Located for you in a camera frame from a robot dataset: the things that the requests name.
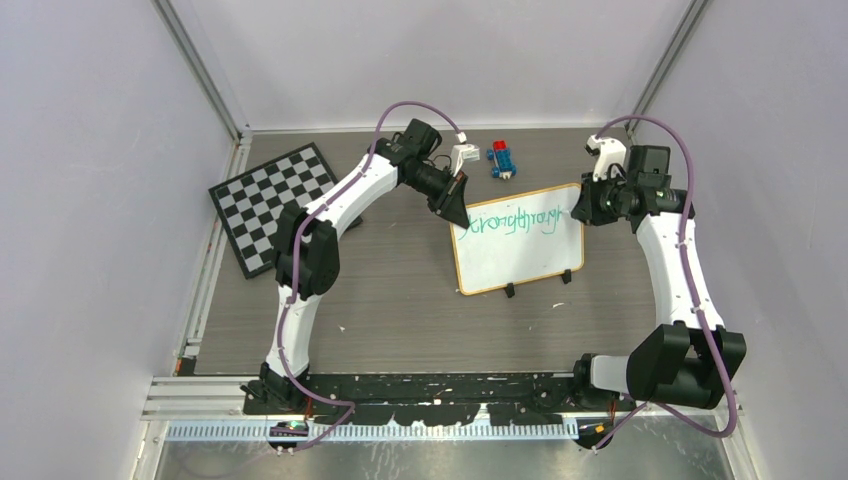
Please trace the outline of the yellow framed whiteboard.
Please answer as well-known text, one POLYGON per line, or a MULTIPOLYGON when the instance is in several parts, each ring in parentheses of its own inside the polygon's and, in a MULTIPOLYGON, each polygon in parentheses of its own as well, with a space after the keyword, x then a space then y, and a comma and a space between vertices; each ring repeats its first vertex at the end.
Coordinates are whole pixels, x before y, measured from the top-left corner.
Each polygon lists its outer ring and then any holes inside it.
POLYGON ((584 225, 571 217, 577 183, 467 207, 470 226, 450 227, 458 291, 466 296, 580 270, 584 225))

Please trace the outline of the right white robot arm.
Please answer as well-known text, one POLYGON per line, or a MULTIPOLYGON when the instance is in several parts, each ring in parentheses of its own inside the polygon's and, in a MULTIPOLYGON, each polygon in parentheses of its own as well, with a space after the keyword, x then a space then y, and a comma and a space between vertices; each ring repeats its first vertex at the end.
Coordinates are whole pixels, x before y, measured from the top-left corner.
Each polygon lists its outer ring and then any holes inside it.
POLYGON ((734 376, 746 353, 744 336, 725 328, 709 298, 695 246, 688 194, 671 185, 670 150, 627 148, 598 136, 586 142, 592 171, 581 177, 571 216, 587 226, 630 223, 645 255, 656 328, 630 354, 586 353, 574 365, 571 397, 596 410, 611 396, 713 409, 725 395, 720 373, 734 376))

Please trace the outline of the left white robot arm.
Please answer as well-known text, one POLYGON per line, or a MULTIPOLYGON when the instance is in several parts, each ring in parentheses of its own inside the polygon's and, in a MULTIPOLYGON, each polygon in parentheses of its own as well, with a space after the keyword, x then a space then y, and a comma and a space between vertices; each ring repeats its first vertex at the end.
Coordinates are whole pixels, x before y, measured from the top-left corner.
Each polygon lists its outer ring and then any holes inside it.
POLYGON ((431 155, 441 135, 413 119, 390 138, 379 137, 337 185, 304 207, 284 208, 274 235, 273 263, 279 307, 272 347, 263 363, 259 397, 280 412, 298 412, 307 398, 309 343, 317 309, 340 273, 339 240, 372 203, 399 185, 423 194, 429 210, 462 228, 469 225, 462 167, 480 157, 464 133, 438 168, 431 155))

